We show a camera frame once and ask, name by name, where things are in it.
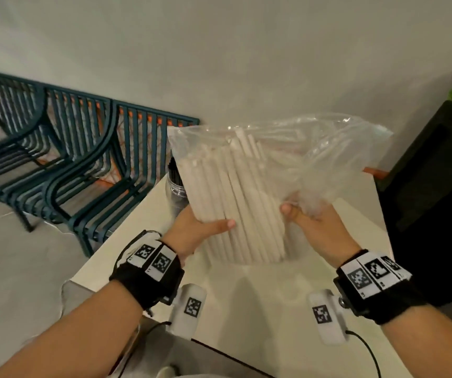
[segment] chair leg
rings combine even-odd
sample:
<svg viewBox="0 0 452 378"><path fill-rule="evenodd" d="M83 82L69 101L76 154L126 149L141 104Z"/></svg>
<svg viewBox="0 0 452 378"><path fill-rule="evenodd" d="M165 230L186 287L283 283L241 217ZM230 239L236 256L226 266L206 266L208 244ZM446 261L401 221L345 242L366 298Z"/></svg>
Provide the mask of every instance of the chair leg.
<svg viewBox="0 0 452 378"><path fill-rule="evenodd" d="M28 218L25 216L23 212L21 212L18 209L14 209L14 213L16 214L16 216L18 216L19 221L21 222L21 224L23 224L23 227L25 227L27 232L32 232L34 230L32 225L28 221Z"/></svg>
<svg viewBox="0 0 452 378"><path fill-rule="evenodd" d="M86 235L76 233L75 236L77 240L79 240L79 244L81 244L82 253L89 259L93 256L93 248L91 247L90 239Z"/></svg>

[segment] table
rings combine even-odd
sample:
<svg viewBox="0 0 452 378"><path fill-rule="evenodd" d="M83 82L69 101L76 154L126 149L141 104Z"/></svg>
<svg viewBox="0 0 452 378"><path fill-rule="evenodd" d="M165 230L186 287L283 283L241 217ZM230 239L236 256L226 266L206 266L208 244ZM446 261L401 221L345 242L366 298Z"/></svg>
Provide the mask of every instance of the table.
<svg viewBox="0 0 452 378"><path fill-rule="evenodd" d="M134 209L112 236L72 278L98 291L107 284L116 257L143 229L165 232L172 214L165 196L165 178ZM345 226L361 246L392 255L382 211L371 175L362 173L333 202ZM330 288L335 271L307 248L299 260L264 266L223 264L199 252L186 261L182 284L207 290L207 300L194 338L257 369L277 377L375 377L367 349L357 339L325 346L318 335L308 293ZM154 319L166 321L171 308L158 304ZM369 343L384 377L410 377L379 326L351 312L349 329Z"/></svg>

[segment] finger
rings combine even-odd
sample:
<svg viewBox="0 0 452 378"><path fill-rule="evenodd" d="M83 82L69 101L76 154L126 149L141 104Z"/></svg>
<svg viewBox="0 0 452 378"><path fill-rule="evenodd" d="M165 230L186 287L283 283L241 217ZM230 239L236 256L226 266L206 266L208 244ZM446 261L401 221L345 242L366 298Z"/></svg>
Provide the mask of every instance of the finger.
<svg viewBox="0 0 452 378"><path fill-rule="evenodd" d="M280 206L280 212L282 212L288 221L292 221L300 227L303 227L311 221L311 219L301 211L300 207L293 206L289 203L282 204Z"/></svg>
<svg viewBox="0 0 452 378"><path fill-rule="evenodd" d="M233 219L223 219L223 220L217 220L212 221L210 223L203 223L201 225L202 227L202 233L204 237L209 237L212 235L218 235L223 232L227 232L230 229L234 228L236 225L235 220Z"/></svg>

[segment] clear plastic bag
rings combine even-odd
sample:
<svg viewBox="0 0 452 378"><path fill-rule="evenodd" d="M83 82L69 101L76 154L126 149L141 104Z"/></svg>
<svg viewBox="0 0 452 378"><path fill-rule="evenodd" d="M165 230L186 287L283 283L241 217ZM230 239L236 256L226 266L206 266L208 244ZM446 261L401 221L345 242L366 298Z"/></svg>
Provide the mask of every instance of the clear plastic bag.
<svg viewBox="0 0 452 378"><path fill-rule="evenodd" d="M235 219L206 247L217 258L259 264L287 258L284 201L309 215L322 199L376 163L392 132L345 114L312 114L225 129L169 127L169 140L198 220Z"/></svg>

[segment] wall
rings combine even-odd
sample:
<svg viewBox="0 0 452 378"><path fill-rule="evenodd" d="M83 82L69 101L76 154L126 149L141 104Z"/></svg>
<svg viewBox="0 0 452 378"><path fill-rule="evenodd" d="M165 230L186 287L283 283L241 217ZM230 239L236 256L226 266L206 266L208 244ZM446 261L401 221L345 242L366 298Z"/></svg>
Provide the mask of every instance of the wall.
<svg viewBox="0 0 452 378"><path fill-rule="evenodd" d="M0 0L0 71L208 124L360 115L390 169L452 86L452 0Z"/></svg>

